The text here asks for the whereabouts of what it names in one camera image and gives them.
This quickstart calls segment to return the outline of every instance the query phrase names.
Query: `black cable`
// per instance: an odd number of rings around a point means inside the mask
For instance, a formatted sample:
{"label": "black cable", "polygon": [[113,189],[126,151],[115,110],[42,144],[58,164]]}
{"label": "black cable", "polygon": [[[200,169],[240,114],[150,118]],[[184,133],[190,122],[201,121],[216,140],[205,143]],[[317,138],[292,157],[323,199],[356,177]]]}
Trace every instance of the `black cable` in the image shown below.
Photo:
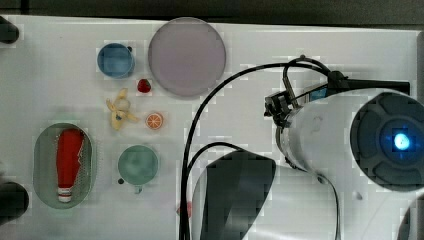
{"label": "black cable", "polygon": [[[190,147],[191,142],[193,139],[194,131],[196,129],[197,122],[199,121],[200,115],[203,112],[203,109],[206,107],[208,102],[212,99],[212,97],[221,90],[225,85],[227,85],[229,82],[233,81],[234,79],[243,76],[247,73],[255,72],[262,69],[267,68],[277,68],[277,67],[286,67],[288,66],[288,63],[272,63],[272,64],[265,64],[256,66],[253,68],[245,69],[229,78],[227,78],[225,81],[223,81],[221,84],[219,84],[214,90],[212,90],[211,93],[203,100],[202,104],[200,104],[199,109],[196,112],[196,115],[191,123],[191,127],[187,136],[187,142],[184,149],[184,157],[183,157],[183,166],[181,170],[181,198],[180,198],[180,226],[179,226],[179,239],[180,240],[190,240],[190,228],[188,223],[188,213],[187,213],[187,181],[188,181],[188,158],[190,154]],[[301,67],[301,68],[307,68],[312,69],[314,71],[320,72],[324,75],[328,75],[328,72],[322,68],[311,66],[308,64],[300,64],[300,63],[292,63],[290,64],[290,67]]]}
{"label": "black cable", "polygon": [[291,66],[293,66],[293,64],[299,63],[299,62],[310,62],[312,64],[317,65],[318,67],[320,67],[325,72],[324,75],[326,75],[326,76],[328,75],[329,72],[331,72],[330,69],[327,66],[325,66],[324,64],[322,64],[321,62],[319,62],[315,59],[312,59],[312,58],[307,58],[307,57],[305,57],[305,55],[302,55],[299,58],[295,58],[295,59],[291,60],[287,64],[287,66],[284,67],[283,78],[288,78],[287,72],[288,72],[289,68]]}
{"label": "black cable", "polygon": [[226,142],[214,142],[214,143],[209,143],[208,145],[202,147],[199,151],[197,151],[196,155],[193,156],[193,158],[191,159],[190,164],[187,167],[187,171],[188,174],[190,174],[191,169],[193,168],[194,163],[196,162],[197,158],[199,158],[199,156],[206,150],[208,150],[209,148],[215,147],[215,146],[224,146],[224,147],[229,147],[229,148],[233,148],[235,150],[241,150],[241,147],[238,147],[236,145],[233,145],[231,143],[226,143]]}

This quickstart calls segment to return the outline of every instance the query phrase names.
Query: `white table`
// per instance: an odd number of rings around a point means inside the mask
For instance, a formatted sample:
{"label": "white table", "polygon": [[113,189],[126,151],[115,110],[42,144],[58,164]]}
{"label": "white table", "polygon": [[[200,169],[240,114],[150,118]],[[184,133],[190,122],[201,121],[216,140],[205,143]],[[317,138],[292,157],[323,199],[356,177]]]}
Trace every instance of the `white table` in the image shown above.
{"label": "white table", "polygon": [[[30,208],[23,217],[0,227],[1,239],[175,239],[179,176],[185,137],[200,98],[172,97],[157,84],[152,96],[137,96],[136,83],[151,78],[147,49],[161,21],[9,16],[21,30],[14,45],[0,45],[0,161],[4,179],[23,184]],[[407,80],[416,96],[415,31],[361,30],[213,24],[222,35],[228,61],[222,79],[247,68],[287,62],[300,54],[318,59],[355,79]],[[107,41],[128,41],[136,67],[127,80],[104,77],[96,52]],[[202,115],[193,149],[217,139],[279,161],[271,119],[263,117],[264,97],[283,89],[282,69],[251,73],[214,98]],[[326,79],[291,69],[296,93]],[[109,125],[106,98],[129,88],[132,109],[142,119],[151,111],[165,115],[158,132],[144,123],[116,133]],[[32,186],[33,148],[41,130],[66,112],[81,120],[98,147],[98,173],[87,199],[67,211],[43,204]],[[140,195],[118,185],[117,157],[129,144],[153,145],[161,158],[158,176]],[[224,152],[209,152],[193,169],[193,182],[208,162]]]}

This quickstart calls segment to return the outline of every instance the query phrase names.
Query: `yellow toy figure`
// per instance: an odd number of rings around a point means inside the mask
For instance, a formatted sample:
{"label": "yellow toy figure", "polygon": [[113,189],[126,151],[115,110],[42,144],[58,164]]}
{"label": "yellow toy figure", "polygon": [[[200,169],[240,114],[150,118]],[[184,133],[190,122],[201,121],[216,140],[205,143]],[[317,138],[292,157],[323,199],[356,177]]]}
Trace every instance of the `yellow toy figure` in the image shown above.
{"label": "yellow toy figure", "polygon": [[123,88],[119,91],[118,96],[113,104],[110,99],[106,100],[107,107],[112,112],[111,124],[115,130],[122,127],[122,123],[129,119],[133,122],[138,122],[140,119],[129,112],[131,103],[127,100],[128,88]]}

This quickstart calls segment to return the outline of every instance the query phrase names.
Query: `green tray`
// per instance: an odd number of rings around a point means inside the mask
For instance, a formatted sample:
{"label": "green tray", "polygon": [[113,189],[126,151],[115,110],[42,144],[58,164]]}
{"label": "green tray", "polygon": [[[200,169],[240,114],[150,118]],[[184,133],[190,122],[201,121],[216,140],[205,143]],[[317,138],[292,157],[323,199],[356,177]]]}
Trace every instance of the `green tray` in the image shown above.
{"label": "green tray", "polygon": [[[65,129],[84,132],[81,166],[72,188],[72,201],[62,203],[57,196],[56,152],[57,142]],[[71,123],[56,123],[46,128],[38,137],[34,148],[33,183],[37,196],[49,207],[69,209],[80,204],[89,194],[95,179],[95,150],[87,133]]]}

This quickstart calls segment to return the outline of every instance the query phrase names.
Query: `red bottle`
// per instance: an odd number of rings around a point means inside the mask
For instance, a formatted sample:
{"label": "red bottle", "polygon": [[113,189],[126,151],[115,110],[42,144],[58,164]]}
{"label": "red bottle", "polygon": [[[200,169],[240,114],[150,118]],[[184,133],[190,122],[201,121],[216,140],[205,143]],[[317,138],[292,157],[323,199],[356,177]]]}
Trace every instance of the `red bottle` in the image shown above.
{"label": "red bottle", "polygon": [[72,200],[74,186],[80,168],[80,157],[83,148],[84,133],[77,129],[63,130],[60,134],[56,167],[58,177],[59,201],[67,203]]}

